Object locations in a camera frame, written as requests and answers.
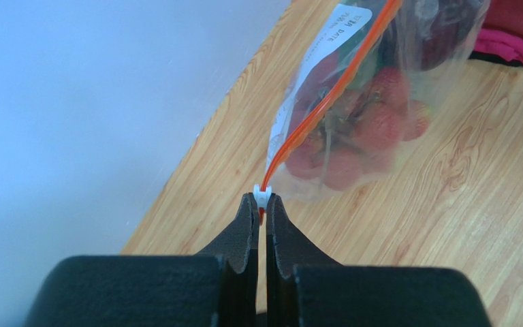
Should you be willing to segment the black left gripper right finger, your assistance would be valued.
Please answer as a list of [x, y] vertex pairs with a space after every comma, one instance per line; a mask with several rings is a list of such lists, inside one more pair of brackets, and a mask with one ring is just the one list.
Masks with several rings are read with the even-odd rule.
[[266, 209], [269, 326], [489, 326], [451, 268], [345, 266], [310, 241], [272, 195]]

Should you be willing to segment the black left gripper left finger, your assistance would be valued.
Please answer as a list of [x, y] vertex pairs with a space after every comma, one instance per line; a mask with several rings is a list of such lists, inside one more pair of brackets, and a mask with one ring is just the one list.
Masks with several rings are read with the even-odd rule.
[[44, 279], [25, 326], [254, 326], [259, 213], [234, 219], [193, 255], [78, 255]]

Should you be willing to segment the bunch of red lychees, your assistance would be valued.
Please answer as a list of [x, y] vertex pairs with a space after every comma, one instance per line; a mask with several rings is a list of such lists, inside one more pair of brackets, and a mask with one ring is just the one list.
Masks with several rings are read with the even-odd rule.
[[345, 191], [397, 164], [403, 142], [424, 135], [432, 108], [411, 99], [407, 73], [381, 66], [357, 89], [346, 89], [303, 143], [285, 160], [288, 173], [334, 191]]

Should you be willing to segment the clear orange zip top bag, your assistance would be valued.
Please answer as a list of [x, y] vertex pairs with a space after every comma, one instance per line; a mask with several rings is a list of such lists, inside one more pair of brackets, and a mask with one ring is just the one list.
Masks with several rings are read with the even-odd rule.
[[253, 188], [315, 200], [401, 167], [451, 92], [488, 1], [339, 1], [294, 71]]

